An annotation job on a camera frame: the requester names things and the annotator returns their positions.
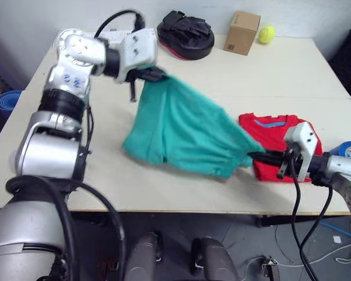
floor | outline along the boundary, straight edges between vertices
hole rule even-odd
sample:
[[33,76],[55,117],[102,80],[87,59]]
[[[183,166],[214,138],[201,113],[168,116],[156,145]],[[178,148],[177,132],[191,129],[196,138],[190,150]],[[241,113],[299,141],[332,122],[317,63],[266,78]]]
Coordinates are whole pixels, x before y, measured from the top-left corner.
[[[223,243],[243,279],[247,263],[255,257],[272,256],[286,265],[300,265],[301,261],[289,225],[258,228],[256,217],[250,215],[218,214],[122,214],[128,237],[129,249],[147,231],[159,230],[164,236],[164,259],[156,268],[156,281],[204,280],[203,274],[194,277],[188,272],[191,241],[196,237],[209,236]],[[349,231],[350,218],[324,219],[325,222]],[[82,281],[105,280],[104,272],[116,258],[116,242],[113,230],[106,225],[75,220],[78,229],[82,264]],[[297,223],[299,235],[305,235],[311,222]],[[339,236],[341,244],[333,240]],[[307,245],[310,261],[316,260],[334,249],[351,243],[351,238],[320,225]],[[342,265],[336,257],[349,258],[351,247],[335,253],[313,265],[319,280],[351,281],[351,264]],[[303,268],[280,267],[281,280],[310,280]],[[117,280],[116,272],[107,280]],[[261,259],[253,262],[247,271],[246,281],[269,281],[261,274]]]

yellow tennis ball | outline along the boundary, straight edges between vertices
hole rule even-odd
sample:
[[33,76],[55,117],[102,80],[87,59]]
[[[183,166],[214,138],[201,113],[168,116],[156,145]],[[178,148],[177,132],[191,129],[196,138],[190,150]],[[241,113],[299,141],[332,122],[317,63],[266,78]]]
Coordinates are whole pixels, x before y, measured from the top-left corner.
[[268,44],[274,38],[274,27],[267,25],[266,27],[262,28],[259,33],[259,42],[261,44]]

